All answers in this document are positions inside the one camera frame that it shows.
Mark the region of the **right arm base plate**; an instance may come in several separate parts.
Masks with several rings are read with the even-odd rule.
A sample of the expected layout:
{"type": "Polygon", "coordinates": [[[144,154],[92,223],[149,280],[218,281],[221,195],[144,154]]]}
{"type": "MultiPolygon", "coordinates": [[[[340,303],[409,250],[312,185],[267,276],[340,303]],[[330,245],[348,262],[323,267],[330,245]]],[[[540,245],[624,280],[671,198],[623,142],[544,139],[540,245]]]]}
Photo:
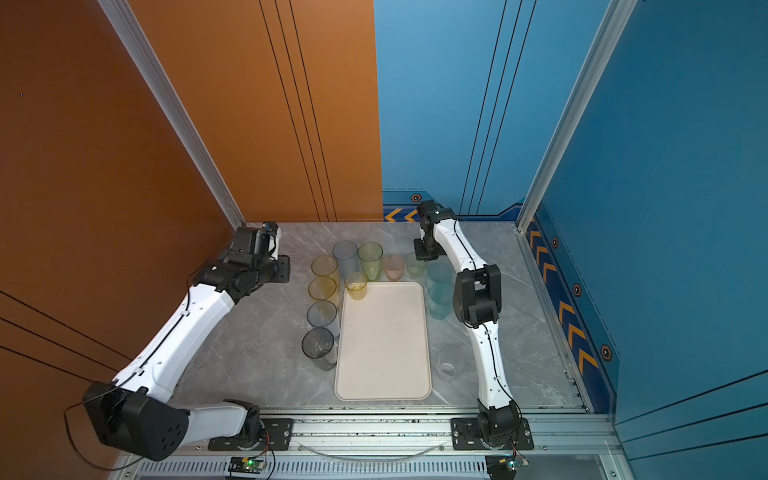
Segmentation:
{"type": "Polygon", "coordinates": [[[535,448],[533,433],[527,418],[511,433],[491,437],[491,430],[477,417],[459,417],[450,421],[451,440],[454,450],[517,450],[532,451],[535,448]]]}

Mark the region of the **small pink glass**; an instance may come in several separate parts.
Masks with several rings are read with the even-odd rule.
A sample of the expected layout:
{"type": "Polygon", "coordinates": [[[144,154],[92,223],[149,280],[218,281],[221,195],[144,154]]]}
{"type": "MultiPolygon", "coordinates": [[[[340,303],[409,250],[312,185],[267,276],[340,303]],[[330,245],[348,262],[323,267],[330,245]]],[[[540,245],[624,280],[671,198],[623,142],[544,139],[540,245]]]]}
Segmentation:
{"type": "Polygon", "coordinates": [[[405,271],[405,258],[396,253],[390,253],[383,257],[382,267],[386,278],[391,282],[399,281],[405,271]]]}

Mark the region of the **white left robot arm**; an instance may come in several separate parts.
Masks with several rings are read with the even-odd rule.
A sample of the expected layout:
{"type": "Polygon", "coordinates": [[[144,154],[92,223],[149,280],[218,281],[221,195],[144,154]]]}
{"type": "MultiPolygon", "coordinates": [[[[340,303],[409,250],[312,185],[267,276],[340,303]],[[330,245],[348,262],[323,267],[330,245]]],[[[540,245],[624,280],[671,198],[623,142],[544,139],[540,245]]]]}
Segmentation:
{"type": "Polygon", "coordinates": [[[110,382],[90,385],[82,405],[102,445],[152,461],[203,440],[242,450],[264,446],[266,429],[252,403],[176,408],[169,400],[205,339],[240,300],[265,284],[288,282],[290,258],[280,254],[280,239],[275,222],[238,228],[191,275],[178,309],[138,356],[110,382]]]}

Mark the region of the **teal glass front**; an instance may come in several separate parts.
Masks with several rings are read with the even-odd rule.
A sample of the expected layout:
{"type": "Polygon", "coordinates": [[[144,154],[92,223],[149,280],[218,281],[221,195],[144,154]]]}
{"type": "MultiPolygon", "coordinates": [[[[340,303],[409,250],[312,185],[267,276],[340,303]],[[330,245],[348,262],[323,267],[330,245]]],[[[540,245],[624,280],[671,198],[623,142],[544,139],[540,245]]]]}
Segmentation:
{"type": "Polygon", "coordinates": [[[453,312],[453,295],[450,284],[435,283],[428,288],[428,310],[434,319],[444,320],[453,312]]]}

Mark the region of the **small yellow glass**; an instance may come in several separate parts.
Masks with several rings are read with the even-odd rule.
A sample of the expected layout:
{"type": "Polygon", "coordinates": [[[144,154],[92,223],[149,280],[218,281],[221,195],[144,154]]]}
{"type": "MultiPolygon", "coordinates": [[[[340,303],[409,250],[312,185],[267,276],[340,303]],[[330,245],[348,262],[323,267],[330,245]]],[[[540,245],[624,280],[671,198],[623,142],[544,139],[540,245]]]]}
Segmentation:
{"type": "Polygon", "coordinates": [[[367,293],[368,280],[360,271],[351,272],[344,280],[346,292],[353,300],[362,300],[367,293]]]}

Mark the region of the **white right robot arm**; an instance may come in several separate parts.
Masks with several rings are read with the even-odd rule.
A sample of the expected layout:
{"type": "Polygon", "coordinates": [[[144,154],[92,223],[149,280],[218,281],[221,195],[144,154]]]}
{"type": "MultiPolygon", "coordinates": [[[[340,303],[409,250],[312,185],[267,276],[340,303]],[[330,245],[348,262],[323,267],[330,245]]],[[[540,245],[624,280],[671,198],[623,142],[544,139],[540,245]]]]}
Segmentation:
{"type": "Polygon", "coordinates": [[[417,206],[421,234],[414,241],[416,258],[445,256],[456,272],[453,308],[470,337],[478,375],[480,438],[491,449],[511,448],[522,426],[522,413],[504,371],[499,341],[502,276],[471,246],[452,209],[434,200],[417,206]]]}

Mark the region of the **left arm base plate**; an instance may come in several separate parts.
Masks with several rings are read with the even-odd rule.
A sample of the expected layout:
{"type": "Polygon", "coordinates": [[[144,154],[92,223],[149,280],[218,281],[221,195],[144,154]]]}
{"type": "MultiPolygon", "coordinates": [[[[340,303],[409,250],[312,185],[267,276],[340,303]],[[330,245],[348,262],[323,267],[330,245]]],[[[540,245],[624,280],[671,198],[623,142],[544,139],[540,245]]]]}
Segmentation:
{"type": "Polygon", "coordinates": [[[287,451],[293,433],[290,418],[253,418],[247,420],[239,433],[229,437],[216,437],[208,442],[210,451],[263,452],[287,451]]]}

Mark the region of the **small green glass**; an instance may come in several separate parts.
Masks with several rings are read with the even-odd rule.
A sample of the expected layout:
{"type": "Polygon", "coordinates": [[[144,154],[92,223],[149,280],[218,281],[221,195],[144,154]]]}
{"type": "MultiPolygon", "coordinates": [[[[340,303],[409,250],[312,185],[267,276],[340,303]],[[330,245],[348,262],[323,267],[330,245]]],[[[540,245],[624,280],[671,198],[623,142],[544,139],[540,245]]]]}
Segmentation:
{"type": "Polygon", "coordinates": [[[422,279],[426,273],[428,262],[417,258],[415,253],[406,256],[406,270],[411,280],[422,279]]]}

